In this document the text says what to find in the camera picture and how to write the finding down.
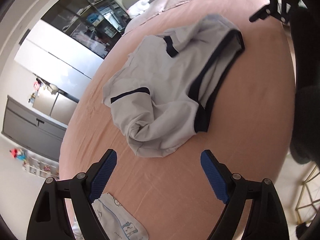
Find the dark sleeve forearm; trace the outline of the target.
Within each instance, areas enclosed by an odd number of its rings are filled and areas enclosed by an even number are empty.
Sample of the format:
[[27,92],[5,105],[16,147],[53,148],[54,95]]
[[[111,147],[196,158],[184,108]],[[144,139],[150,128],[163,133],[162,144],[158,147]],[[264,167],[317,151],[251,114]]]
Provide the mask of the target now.
[[295,116],[290,151],[299,164],[319,165],[319,25],[308,9],[291,16],[296,58]]

